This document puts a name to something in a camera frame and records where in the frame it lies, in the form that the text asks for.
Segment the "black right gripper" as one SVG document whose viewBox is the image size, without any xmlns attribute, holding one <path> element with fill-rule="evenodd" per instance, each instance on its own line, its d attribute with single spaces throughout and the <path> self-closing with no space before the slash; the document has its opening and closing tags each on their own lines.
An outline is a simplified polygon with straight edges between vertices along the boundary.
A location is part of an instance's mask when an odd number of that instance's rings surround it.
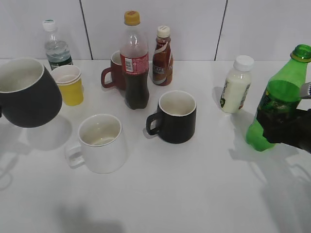
<svg viewBox="0 0 311 233">
<path fill-rule="evenodd" d="M 295 109 L 277 114 L 258 110 L 256 120 L 263 128 L 262 135 L 270 143 L 284 143 L 311 152 L 311 110 Z"/>
</svg>

